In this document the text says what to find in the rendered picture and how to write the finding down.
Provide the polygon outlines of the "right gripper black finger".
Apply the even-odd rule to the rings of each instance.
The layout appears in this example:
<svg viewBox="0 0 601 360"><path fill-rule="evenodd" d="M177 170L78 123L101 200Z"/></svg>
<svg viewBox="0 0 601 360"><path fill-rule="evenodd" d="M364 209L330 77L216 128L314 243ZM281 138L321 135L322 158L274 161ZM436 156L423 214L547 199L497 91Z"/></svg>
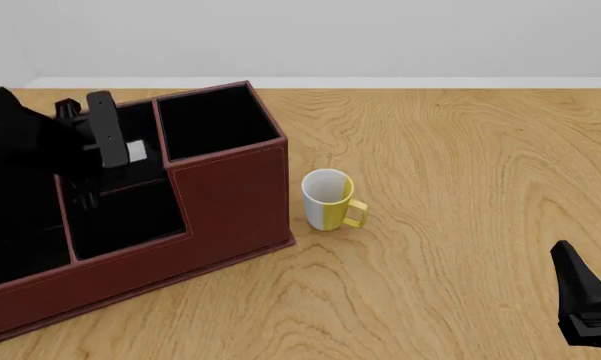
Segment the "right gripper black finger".
<svg viewBox="0 0 601 360"><path fill-rule="evenodd" d="M601 313L601 281L566 240L550 251L559 288L560 314Z"/></svg>

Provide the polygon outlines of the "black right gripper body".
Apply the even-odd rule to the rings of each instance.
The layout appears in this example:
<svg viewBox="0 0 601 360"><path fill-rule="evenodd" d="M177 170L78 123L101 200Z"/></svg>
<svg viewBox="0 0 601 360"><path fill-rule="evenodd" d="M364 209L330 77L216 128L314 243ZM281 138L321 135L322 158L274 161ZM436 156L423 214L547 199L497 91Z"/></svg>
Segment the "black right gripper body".
<svg viewBox="0 0 601 360"><path fill-rule="evenodd" d="M571 346L601 347L601 309L577 312L560 307L558 326Z"/></svg>

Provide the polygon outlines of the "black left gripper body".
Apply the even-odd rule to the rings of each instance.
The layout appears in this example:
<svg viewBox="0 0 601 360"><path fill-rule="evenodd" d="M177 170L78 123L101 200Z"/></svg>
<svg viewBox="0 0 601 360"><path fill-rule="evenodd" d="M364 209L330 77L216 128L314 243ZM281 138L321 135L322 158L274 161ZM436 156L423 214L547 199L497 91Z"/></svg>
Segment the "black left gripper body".
<svg viewBox="0 0 601 360"><path fill-rule="evenodd" d="M145 143L143 140L135 140L126 143L128 158L130 163L144 161L148 158Z"/></svg>

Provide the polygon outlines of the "red-brown desk caddy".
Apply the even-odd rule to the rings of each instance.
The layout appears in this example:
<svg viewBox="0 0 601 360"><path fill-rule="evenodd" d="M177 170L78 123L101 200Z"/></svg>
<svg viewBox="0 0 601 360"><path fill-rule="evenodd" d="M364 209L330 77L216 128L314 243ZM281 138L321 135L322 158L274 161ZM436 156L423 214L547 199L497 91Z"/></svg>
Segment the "red-brown desk caddy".
<svg viewBox="0 0 601 360"><path fill-rule="evenodd" d="M0 164L0 342L295 242L288 140L250 83L113 101L146 160Z"/></svg>

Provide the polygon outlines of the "small flat dark plate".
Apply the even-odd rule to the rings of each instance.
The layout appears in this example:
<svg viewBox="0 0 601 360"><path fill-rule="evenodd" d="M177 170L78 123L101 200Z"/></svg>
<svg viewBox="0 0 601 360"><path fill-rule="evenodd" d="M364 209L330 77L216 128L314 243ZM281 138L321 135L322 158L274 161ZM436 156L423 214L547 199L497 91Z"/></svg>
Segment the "small flat dark plate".
<svg viewBox="0 0 601 360"><path fill-rule="evenodd" d="M111 93L91 92L86 99L89 106L87 120L95 140L94 146L100 152L102 167L126 166L129 164L129 154Z"/></svg>

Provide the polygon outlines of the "white and yellow mug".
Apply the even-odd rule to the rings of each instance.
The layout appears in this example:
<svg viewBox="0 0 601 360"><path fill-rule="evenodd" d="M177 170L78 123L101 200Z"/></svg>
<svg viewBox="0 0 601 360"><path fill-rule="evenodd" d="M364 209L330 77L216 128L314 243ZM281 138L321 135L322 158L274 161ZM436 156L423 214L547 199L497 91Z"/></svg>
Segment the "white and yellow mug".
<svg viewBox="0 0 601 360"><path fill-rule="evenodd" d="M318 169L301 183L305 213L317 230L336 230L342 224L361 228L366 224L368 205L353 199L355 185L340 170Z"/></svg>

